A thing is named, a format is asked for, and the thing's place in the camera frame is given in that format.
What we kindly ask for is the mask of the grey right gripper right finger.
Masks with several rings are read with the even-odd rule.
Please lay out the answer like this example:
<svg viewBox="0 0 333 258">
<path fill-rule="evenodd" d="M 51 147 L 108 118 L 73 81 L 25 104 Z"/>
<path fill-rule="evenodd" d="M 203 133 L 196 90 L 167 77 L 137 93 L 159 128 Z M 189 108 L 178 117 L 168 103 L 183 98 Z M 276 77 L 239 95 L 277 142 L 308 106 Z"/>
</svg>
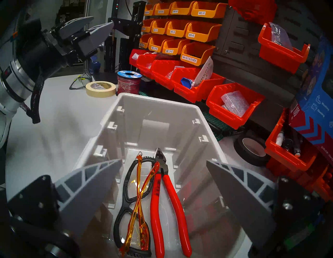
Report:
<svg viewBox="0 0 333 258">
<path fill-rule="evenodd" d="M 210 160 L 207 169 L 257 250 L 292 250 L 323 218 L 324 199 L 288 176 L 271 181 L 255 171 Z"/>
</svg>

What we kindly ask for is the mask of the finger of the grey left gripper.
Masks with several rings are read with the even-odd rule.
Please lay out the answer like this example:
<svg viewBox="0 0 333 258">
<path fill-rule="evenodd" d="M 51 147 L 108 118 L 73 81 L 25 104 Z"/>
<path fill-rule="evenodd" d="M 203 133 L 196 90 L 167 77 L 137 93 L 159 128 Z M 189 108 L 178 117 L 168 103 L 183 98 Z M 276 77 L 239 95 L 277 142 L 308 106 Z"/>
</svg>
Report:
<svg viewBox="0 0 333 258">
<path fill-rule="evenodd" d="M 81 30 L 84 26 L 90 23 L 94 19 L 94 16 L 87 16 L 81 18 L 75 18 L 65 23 L 59 29 L 59 36 L 61 39 L 67 39 L 79 30 Z"/>
<path fill-rule="evenodd" d="M 76 40 L 76 44 L 79 48 L 79 56 L 90 57 L 94 55 L 99 45 L 110 35 L 113 27 L 114 22 L 109 22 L 85 31 L 84 34 Z"/>
</svg>

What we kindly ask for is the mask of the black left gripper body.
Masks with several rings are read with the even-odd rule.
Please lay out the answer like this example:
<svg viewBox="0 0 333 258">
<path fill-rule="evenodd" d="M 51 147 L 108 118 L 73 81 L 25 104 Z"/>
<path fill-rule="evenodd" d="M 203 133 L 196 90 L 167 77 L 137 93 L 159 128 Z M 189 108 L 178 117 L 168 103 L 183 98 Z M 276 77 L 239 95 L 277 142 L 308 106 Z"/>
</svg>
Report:
<svg viewBox="0 0 333 258">
<path fill-rule="evenodd" d="M 40 72 L 49 78 L 59 69 L 78 62 L 75 52 L 62 55 L 46 39 L 40 20 L 27 20 L 18 26 L 16 59 L 29 78 L 38 78 Z"/>
</svg>

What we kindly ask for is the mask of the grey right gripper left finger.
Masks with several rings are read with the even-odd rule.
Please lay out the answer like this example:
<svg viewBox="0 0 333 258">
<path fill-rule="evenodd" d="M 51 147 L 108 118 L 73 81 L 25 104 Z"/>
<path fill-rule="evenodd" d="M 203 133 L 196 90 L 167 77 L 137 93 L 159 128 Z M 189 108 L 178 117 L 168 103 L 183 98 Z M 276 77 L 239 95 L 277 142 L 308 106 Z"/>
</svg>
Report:
<svg viewBox="0 0 333 258">
<path fill-rule="evenodd" d="M 83 234 L 121 166 L 120 159 L 95 163 L 73 170 L 55 183 L 50 175 L 42 175 L 9 200 L 9 211 L 14 218 L 39 228 Z"/>
</svg>

